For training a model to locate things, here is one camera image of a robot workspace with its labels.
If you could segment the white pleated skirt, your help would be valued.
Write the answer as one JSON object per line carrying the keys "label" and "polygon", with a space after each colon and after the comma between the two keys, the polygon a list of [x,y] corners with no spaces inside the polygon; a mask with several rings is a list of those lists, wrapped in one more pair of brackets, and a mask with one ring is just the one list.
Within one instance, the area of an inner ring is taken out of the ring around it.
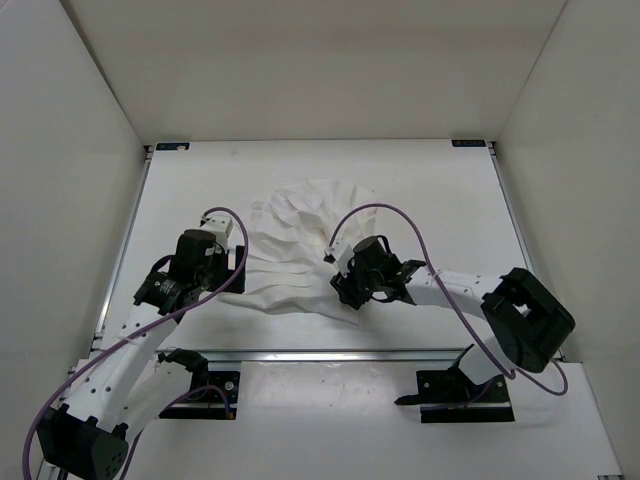
{"label": "white pleated skirt", "polygon": [[357,324],[358,312],[330,286],[336,270],[324,261],[325,249],[345,215],[375,201],[373,191],[338,179],[306,180],[255,201],[247,222],[245,292],[219,300],[269,315],[318,314]]}

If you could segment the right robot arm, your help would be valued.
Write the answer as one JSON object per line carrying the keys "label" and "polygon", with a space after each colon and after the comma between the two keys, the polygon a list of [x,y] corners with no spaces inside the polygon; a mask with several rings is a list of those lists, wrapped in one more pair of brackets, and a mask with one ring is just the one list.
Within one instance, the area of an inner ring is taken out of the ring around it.
{"label": "right robot arm", "polygon": [[401,261],[383,235],[354,246],[332,243],[324,260],[336,268],[330,284],[340,302],[354,310],[369,301],[398,301],[456,314],[473,342],[442,372],[439,402],[471,404],[492,381],[517,375],[550,395],[567,394],[567,376],[558,389],[536,377],[553,363],[576,323],[529,270],[515,267],[500,276],[438,270],[428,258]]}

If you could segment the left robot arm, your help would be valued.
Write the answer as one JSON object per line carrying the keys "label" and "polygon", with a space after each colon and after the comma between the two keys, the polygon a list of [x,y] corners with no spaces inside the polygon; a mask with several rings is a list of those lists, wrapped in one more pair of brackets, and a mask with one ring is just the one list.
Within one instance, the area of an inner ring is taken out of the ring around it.
{"label": "left robot arm", "polygon": [[185,314],[222,292],[245,288],[246,247],[229,248],[228,217],[185,230],[137,289],[120,338],[81,367],[59,406],[39,416],[35,433],[46,462],[80,478],[113,479],[155,417],[176,399],[208,389],[204,356],[159,352]]}

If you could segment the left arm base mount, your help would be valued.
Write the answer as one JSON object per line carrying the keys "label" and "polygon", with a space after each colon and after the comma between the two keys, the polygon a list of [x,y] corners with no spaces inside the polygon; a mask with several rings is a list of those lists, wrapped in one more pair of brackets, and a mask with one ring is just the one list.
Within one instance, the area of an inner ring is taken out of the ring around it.
{"label": "left arm base mount", "polygon": [[178,366],[190,375],[186,390],[188,396],[165,408],[159,415],[161,419],[236,419],[241,380],[239,370],[211,367],[203,355],[184,349],[160,352],[157,363]]}

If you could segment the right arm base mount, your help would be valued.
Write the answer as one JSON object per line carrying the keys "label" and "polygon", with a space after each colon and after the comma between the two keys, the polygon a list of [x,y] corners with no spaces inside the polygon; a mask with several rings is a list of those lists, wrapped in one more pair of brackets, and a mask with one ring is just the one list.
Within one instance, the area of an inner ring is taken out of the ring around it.
{"label": "right arm base mount", "polygon": [[496,374],[476,385],[460,370],[466,348],[445,370],[417,370],[415,393],[401,395],[394,404],[417,406],[422,424],[511,423],[515,421],[506,379]]}

